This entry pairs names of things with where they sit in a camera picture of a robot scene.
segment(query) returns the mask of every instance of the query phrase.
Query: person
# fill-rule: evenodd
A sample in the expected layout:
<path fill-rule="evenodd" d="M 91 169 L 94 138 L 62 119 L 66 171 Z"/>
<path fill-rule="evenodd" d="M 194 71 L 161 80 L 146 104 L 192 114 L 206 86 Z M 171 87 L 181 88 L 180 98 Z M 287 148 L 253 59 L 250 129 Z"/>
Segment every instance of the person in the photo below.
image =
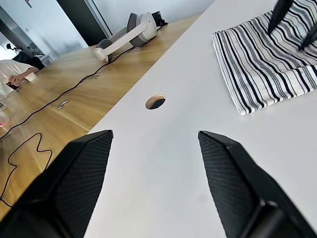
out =
<path fill-rule="evenodd" d="M 39 69 L 29 64 L 16 62 L 12 59 L 0 60 L 0 96 L 3 98 L 13 91 L 7 83 L 20 86 L 24 79 L 31 73 L 37 73 Z"/>

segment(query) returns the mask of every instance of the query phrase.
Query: black mesh surface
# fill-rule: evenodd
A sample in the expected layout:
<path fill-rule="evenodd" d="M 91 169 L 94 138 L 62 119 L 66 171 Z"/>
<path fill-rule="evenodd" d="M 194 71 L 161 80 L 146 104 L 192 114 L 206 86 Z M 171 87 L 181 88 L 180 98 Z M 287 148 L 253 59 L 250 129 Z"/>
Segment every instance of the black mesh surface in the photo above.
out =
<path fill-rule="evenodd" d="M 238 238 L 259 203 L 258 199 L 223 145 L 201 133 L 199 141 L 209 188 L 225 233 L 228 238 Z"/>
<path fill-rule="evenodd" d="M 53 202 L 74 238 L 82 238 L 104 182 L 112 135 L 90 141 L 53 195 Z"/>

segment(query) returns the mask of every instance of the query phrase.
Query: wooden table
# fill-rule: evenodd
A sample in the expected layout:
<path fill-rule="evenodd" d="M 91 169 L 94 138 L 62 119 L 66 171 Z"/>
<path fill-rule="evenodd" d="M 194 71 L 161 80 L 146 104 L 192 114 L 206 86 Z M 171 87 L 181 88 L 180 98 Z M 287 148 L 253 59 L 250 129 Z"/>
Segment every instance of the wooden table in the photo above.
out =
<path fill-rule="evenodd" d="M 95 76 L 65 94 L 57 102 L 33 115 L 22 126 L 0 141 L 0 193 L 13 169 L 9 155 L 26 139 L 40 132 L 40 150 L 51 149 L 53 159 L 71 140 L 83 136 L 126 94 L 149 68 L 188 29 L 197 17 L 171 23 L 158 31 L 157 36 L 142 48 L 136 48 L 106 66 Z M 93 47 L 65 54 L 37 74 L 32 82 L 23 85 L 7 99 L 11 122 L 0 129 L 0 137 L 30 113 L 73 87 L 84 76 L 103 65 L 93 54 Z M 62 109 L 59 103 L 68 99 Z M 13 154 L 10 161 L 18 166 L 13 172 L 3 199 L 14 204 L 27 186 L 44 169 L 49 152 L 38 153 L 36 136 Z M 0 202 L 0 219 L 9 208 Z"/>

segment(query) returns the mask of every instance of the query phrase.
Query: white vr headset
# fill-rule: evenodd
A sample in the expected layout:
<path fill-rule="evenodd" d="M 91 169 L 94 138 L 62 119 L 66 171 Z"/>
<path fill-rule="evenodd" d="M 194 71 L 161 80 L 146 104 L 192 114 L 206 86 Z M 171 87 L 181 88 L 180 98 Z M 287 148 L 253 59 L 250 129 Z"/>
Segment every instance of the white vr headset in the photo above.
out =
<path fill-rule="evenodd" d="M 110 39 L 104 39 L 94 49 L 100 60 L 111 59 L 111 54 L 130 42 L 133 46 L 141 47 L 157 34 L 157 25 L 150 13 L 137 15 L 130 14 L 127 27 L 120 30 Z"/>

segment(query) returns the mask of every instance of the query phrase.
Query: folded cloth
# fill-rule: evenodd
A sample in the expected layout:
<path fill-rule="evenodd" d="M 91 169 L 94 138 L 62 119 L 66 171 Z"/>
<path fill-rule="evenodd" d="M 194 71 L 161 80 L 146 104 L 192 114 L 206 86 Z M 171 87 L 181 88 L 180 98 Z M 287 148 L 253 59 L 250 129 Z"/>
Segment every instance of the folded cloth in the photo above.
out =
<path fill-rule="evenodd" d="M 317 44 L 298 51 L 316 22 L 313 0 L 295 0 L 269 36 L 272 12 L 212 35 L 220 69 L 245 115 L 317 88 Z"/>

